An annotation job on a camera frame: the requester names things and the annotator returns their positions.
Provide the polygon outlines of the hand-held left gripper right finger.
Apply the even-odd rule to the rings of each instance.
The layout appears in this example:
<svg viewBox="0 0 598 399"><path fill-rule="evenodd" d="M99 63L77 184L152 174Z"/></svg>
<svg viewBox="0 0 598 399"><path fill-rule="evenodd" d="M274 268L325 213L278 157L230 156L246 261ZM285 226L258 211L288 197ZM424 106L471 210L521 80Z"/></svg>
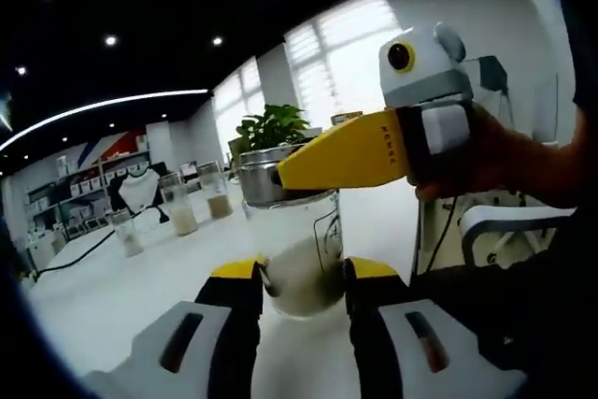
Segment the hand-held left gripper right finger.
<svg viewBox="0 0 598 399"><path fill-rule="evenodd" d="M477 337L429 299L407 301L390 266L345 261L349 339L363 398L515 398L517 369L487 360Z"/></svg>

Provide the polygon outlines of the person's right hand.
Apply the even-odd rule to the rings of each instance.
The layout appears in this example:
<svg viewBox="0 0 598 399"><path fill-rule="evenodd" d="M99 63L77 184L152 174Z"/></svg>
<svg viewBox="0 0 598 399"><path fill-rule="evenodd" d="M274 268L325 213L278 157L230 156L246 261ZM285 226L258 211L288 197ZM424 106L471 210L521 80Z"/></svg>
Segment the person's right hand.
<svg viewBox="0 0 598 399"><path fill-rule="evenodd" d="M504 189L544 202L549 193L542 177L553 149L507 130L483 107L475 106L474 134L462 150L448 157L429 180L412 184L420 200Z"/></svg>

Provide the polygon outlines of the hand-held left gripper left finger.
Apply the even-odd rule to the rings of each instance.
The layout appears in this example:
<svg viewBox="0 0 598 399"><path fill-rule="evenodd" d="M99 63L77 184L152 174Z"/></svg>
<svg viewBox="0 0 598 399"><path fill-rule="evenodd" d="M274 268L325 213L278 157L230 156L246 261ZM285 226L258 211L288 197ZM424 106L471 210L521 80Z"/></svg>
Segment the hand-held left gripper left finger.
<svg viewBox="0 0 598 399"><path fill-rule="evenodd" d="M139 332L116 368L92 371L92 398L248 398L260 343L263 283L255 259L216 268L192 302Z"/></svg>

